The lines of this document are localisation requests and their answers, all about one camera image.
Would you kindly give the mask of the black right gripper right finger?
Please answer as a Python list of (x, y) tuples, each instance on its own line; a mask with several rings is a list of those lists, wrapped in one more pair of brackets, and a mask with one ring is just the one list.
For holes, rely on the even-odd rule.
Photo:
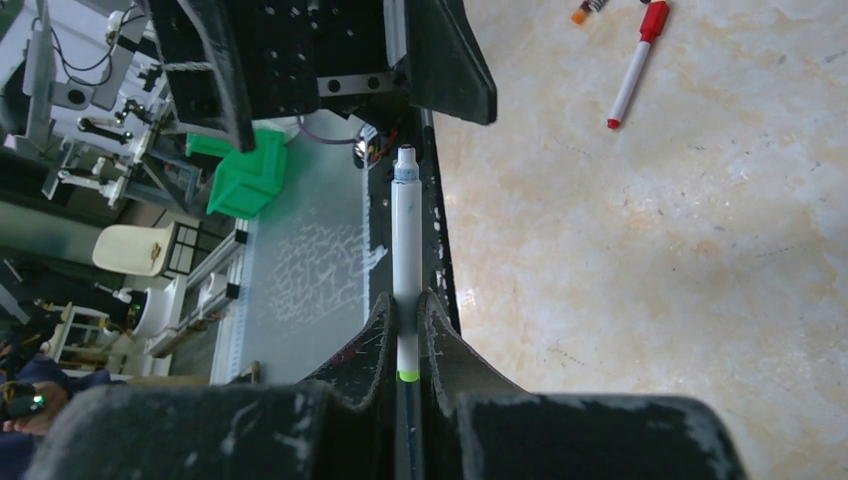
[(725, 424), (676, 395), (531, 393), (418, 304), (430, 479), (744, 479)]

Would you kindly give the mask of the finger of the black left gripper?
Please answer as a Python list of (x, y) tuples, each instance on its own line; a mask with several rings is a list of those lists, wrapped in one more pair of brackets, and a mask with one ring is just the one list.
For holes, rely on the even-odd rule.
[(497, 119), (497, 87), (462, 0), (406, 3), (412, 105), (479, 125)]

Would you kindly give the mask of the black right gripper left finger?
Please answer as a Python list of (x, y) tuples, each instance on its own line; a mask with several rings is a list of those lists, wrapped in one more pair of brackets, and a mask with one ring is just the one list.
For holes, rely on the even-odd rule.
[(73, 400), (30, 479), (377, 479), (397, 308), (381, 294), (362, 330), (288, 385), (100, 386)]

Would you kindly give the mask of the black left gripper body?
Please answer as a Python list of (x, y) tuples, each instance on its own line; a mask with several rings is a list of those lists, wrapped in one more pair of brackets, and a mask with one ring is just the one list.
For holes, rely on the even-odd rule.
[(255, 149), (256, 120), (349, 116), (398, 90), (381, 1), (151, 1), (161, 66), (188, 133)]

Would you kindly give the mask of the white pen with green tip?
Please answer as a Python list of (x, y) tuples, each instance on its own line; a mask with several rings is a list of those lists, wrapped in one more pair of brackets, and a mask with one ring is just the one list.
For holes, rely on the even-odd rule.
[(418, 340), (418, 299), (422, 280), (422, 184), (416, 149), (398, 148), (391, 183), (392, 217), (392, 296), (398, 308), (397, 378), (405, 401), (406, 452), (410, 479), (424, 477), (421, 447), (421, 414), (418, 396), (420, 355)]

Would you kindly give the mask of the red orange pen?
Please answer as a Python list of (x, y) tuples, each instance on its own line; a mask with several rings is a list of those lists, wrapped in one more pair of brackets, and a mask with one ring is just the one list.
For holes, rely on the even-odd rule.
[(571, 20), (576, 25), (583, 24), (593, 13), (600, 12), (608, 0), (582, 0), (571, 15)]

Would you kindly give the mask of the white marker with red tip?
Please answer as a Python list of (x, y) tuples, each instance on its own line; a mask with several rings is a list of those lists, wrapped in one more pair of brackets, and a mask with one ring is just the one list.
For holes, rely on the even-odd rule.
[(650, 1), (647, 4), (639, 28), (639, 42), (608, 114), (608, 129), (617, 130), (622, 125), (648, 54), (656, 38), (662, 34), (669, 13), (670, 3), (668, 1)]

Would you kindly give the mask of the person hand with watch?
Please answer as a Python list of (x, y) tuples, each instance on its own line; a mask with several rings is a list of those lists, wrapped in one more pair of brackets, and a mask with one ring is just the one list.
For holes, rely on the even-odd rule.
[(56, 382), (6, 382), (1, 386), (2, 431), (43, 437), (69, 400)]

